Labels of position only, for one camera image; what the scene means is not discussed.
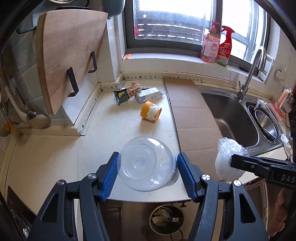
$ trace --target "electrical outlet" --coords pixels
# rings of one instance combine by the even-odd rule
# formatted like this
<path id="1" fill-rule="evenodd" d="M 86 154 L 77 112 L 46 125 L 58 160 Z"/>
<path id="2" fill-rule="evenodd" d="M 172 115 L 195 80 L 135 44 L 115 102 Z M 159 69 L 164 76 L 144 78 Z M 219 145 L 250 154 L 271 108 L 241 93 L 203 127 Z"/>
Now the electrical outlet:
<path id="1" fill-rule="evenodd" d="M 284 77 L 284 74 L 281 70 L 277 69 L 276 72 L 274 73 L 274 76 L 281 80 Z"/>

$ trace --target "glass panel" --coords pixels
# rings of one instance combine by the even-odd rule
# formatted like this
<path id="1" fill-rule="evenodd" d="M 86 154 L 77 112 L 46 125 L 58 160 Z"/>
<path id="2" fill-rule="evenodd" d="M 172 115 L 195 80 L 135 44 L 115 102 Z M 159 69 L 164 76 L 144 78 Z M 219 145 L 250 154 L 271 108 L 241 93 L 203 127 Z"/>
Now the glass panel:
<path id="1" fill-rule="evenodd" d="M 226 36 L 221 34 L 220 44 L 226 40 Z M 231 55 L 238 57 L 240 59 L 244 59 L 244 54 L 246 52 L 247 46 L 242 44 L 241 42 L 232 39 L 232 49 Z"/>
<path id="2" fill-rule="evenodd" d="M 267 14 L 255 1 L 223 0 L 222 25 L 235 31 L 231 55 L 253 63 L 258 48 L 264 45 L 266 24 Z"/>
<path id="3" fill-rule="evenodd" d="M 211 26 L 213 0 L 134 0 L 135 40 L 202 44 Z"/>
<path id="4" fill-rule="evenodd" d="M 247 37 L 249 29 L 250 0 L 223 0 L 222 25 Z"/>

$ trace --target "kitchen faucet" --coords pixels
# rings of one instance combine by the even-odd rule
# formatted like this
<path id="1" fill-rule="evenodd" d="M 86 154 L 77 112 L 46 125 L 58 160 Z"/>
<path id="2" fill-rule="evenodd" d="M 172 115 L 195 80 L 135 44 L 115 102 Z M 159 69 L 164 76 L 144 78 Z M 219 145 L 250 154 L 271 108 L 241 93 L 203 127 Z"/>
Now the kitchen faucet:
<path id="1" fill-rule="evenodd" d="M 252 76 L 253 76 L 253 73 L 254 73 L 254 70 L 255 70 L 255 67 L 256 65 L 258 64 L 260 60 L 260 64 L 259 64 L 259 71 L 263 72 L 264 68 L 265 68 L 265 63 L 266 63 L 266 49 L 263 47 L 263 46 L 260 46 L 256 55 L 255 55 L 255 58 L 254 58 L 254 62 L 251 66 L 251 69 L 250 69 L 250 72 L 249 72 L 249 75 L 248 77 L 246 78 L 246 82 L 244 85 L 241 86 L 241 83 L 240 83 L 240 80 L 239 80 L 239 92 L 237 92 L 237 97 L 241 100 L 244 99 L 248 89 L 249 89 L 249 83 L 252 79 Z"/>

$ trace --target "clear plastic container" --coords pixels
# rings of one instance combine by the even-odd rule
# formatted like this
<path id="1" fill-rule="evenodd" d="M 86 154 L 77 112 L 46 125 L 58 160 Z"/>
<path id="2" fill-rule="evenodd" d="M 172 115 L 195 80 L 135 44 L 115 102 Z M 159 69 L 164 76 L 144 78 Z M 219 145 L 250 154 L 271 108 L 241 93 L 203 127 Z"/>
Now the clear plastic container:
<path id="1" fill-rule="evenodd" d="M 126 143 L 117 160 L 117 171 L 124 184 L 140 192 L 173 185 L 179 177 L 176 157 L 162 141 L 149 136 Z"/>

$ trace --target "white countertop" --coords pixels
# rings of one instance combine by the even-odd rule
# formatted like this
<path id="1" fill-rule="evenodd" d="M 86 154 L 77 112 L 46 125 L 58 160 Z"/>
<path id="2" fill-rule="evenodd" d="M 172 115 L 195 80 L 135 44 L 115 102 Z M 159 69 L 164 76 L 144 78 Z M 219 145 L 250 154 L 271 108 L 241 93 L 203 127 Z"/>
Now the white countertop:
<path id="1" fill-rule="evenodd" d="M 165 93 L 159 80 L 139 81 L 143 87 L 157 87 Z M 57 180 L 81 180 L 108 162 L 114 151 L 132 138 L 154 136 L 163 141 L 174 155 L 180 152 L 173 116 L 166 94 L 154 101 L 162 108 L 156 123 L 140 117 L 141 107 L 130 99 L 120 106 L 113 93 L 104 94 L 87 130 L 86 136 L 21 135 L 12 155 L 6 182 L 20 199 L 37 213 Z M 264 155 L 286 159 L 283 148 Z M 255 178 L 252 173 L 241 177 L 243 183 Z M 173 186 L 152 192 L 137 192 L 117 177 L 110 199 L 139 202 L 171 202 L 189 199 L 181 177 Z"/>

